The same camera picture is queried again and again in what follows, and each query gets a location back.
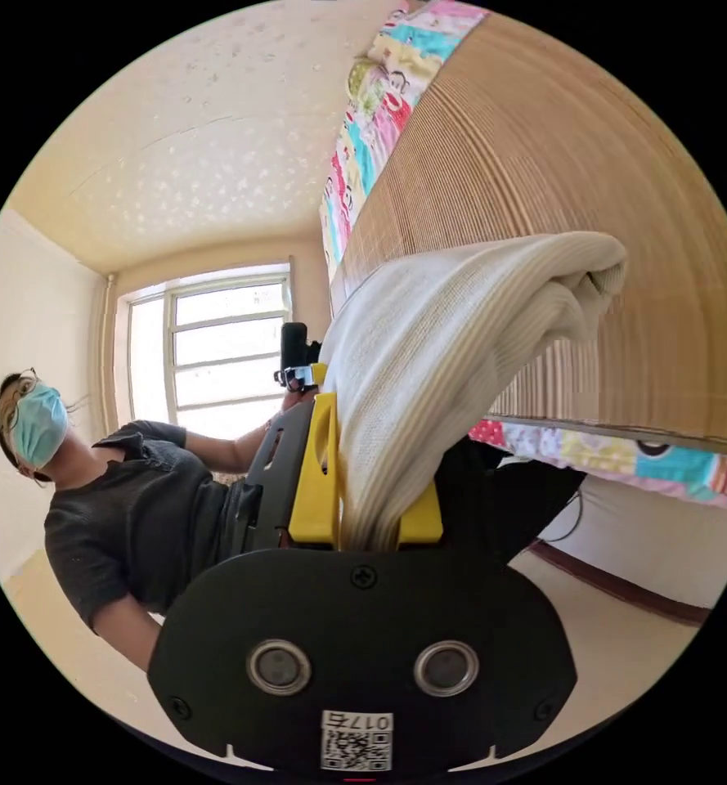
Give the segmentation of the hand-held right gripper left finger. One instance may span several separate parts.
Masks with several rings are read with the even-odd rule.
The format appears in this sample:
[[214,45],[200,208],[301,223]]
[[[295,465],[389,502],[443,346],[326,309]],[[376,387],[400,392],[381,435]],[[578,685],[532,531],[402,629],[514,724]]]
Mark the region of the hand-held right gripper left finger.
[[289,521],[291,540],[298,545],[337,545],[340,512],[337,401],[335,393],[323,392],[313,401]]

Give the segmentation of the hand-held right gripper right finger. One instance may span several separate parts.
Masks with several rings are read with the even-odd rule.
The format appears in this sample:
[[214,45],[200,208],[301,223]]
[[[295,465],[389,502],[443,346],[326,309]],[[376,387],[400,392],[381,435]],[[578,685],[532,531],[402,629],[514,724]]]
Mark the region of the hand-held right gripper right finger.
[[438,544],[442,539],[442,513],[436,485],[431,482],[398,522],[398,544]]

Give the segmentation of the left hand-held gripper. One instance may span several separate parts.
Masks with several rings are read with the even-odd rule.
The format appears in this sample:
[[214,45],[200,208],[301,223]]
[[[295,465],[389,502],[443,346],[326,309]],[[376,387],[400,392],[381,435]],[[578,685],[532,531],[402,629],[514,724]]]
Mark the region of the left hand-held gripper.
[[311,365],[290,366],[277,370],[274,381],[288,393],[304,393],[312,390],[319,393],[325,382],[327,366],[316,362]]

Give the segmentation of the person's left hand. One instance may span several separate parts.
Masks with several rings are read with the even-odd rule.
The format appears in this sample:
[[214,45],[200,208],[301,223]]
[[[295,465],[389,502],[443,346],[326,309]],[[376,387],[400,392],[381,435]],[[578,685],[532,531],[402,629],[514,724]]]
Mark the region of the person's left hand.
[[316,388],[302,390],[288,390],[285,394],[280,409],[267,421],[266,428],[270,428],[285,412],[300,403],[312,400],[316,395]]

